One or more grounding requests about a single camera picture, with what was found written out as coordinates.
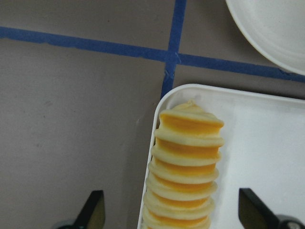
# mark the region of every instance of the stacked pancake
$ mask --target stacked pancake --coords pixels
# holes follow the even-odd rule
[[[224,125],[194,101],[160,113],[143,197],[143,229],[207,229]]]

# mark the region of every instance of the table surface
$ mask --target table surface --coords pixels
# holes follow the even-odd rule
[[[224,0],[0,2],[0,223],[56,229],[92,190],[136,228],[153,115],[187,83],[305,99]]]

